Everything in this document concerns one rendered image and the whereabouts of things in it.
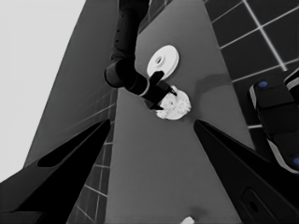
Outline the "white round pinned carrier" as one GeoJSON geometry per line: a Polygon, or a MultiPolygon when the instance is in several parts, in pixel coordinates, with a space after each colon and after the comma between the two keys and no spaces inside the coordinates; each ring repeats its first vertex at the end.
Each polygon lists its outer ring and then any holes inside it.
{"type": "MultiPolygon", "coordinates": [[[[161,101],[160,106],[161,106],[161,107],[164,107],[165,105],[168,105],[168,101],[169,101],[170,99],[173,99],[173,98],[174,98],[174,97],[172,96],[171,93],[167,94],[167,95],[163,98],[163,100],[161,101]]],[[[169,120],[178,120],[178,119],[181,119],[182,117],[184,117],[184,116],[187,115],[188,113],[180,114],[180,113],[174,111],[174,112],[173,112],[173,116],[172,116],[172,118],[169,119],[169,120]]]]}

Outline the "large thick white disc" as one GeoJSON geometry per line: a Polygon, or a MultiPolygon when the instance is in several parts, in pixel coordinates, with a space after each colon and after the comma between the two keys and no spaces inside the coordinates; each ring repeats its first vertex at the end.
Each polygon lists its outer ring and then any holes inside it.
{"type": "Polygon", "coordinates": [[[163,79],[171,76],[178,66],[179,54],[175,47],[166,45],[158,49],[150,58],[147,74],[151,77],[157,71],[163,71],[163,79]]]}

